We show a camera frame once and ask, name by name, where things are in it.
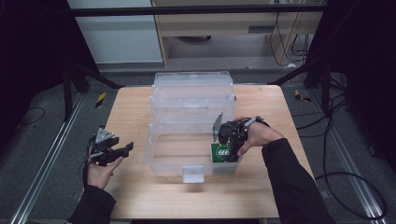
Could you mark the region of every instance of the clear plastic container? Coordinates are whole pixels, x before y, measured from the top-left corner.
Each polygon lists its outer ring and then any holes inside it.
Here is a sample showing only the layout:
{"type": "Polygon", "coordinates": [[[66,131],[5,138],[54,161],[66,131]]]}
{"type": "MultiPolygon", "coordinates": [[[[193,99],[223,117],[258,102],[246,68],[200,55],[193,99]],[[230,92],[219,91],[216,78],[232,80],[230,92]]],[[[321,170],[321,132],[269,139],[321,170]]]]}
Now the clear plastic container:
{"type": "Polygon", "coordinates": [[[205,175],[231,175],[238,162],[212,162],[212,125],[219,113],[233,120],[233,80],[228,72],[160,73],[151,97],[146,163],[155,175],[181,175],[185,183],[205,175]]]}

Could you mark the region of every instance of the black pole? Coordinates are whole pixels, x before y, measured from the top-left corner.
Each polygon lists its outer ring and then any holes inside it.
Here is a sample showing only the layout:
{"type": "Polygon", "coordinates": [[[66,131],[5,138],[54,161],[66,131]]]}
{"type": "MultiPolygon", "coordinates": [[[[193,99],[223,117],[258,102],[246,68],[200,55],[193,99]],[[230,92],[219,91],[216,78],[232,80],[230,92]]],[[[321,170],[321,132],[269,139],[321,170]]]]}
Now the black pole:
{"type": "Polygon", "coordinates": [[[324,11],[323,4],[285,5],[241,5],[241,6],[197,6],[197,7],[114,7],[49,10],[49,14],[68,14],[74,17],[143,16],[176,14],[223,14],[223,13],[266,13],[266,12],[316,12],[324,11]]]}

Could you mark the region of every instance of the wooden table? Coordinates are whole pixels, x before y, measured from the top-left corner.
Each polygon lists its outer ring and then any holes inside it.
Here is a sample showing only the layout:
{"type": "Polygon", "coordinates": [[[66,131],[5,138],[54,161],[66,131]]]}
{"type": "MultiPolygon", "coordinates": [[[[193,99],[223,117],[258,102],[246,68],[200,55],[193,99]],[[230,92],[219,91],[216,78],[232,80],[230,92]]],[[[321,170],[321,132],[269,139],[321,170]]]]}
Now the wooden table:
{"type": "MultiPolygon", "coordinates": [[[[232,176],[206,176],[205,183],[183,184],[181,176],[155,176],[144,154],[151,122],[151,87],[119,90],[106,129],[130,157],[114,172],[106,190],[117,203],[113,218],[260,218],[278,217],[261,149],[252,148],[232,176]]],[[[234,85],[235,116],[261,116],[279,130],[301,165],[312,175],[282,90],[278,86],[234,85]]]]}

